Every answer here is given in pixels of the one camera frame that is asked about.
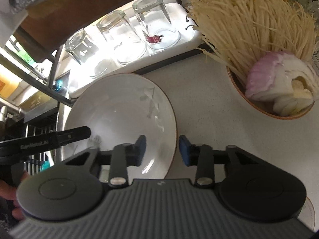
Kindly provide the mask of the person's left hand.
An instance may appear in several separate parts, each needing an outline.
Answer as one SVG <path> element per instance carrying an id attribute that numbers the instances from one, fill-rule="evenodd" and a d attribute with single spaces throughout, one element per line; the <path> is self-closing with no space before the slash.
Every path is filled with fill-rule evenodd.
<path id="1" fill-rule="evenodd" d="M 20 204 L 17 201 L 17 196 L 16 196 L 17 188 L 11 185 L 8 185 L 5 181 L 2 181 L 2 180 L 0 182 L 0 185 L 1 185 L 1 188 L 0 188 L 1 197 L 4 198 L 5 200 L 10 201 L 14 206 L 13 210 L 10 211 L 13 218 L 19 221 L 24 220 L 25 217 L 23 215 Z"/>

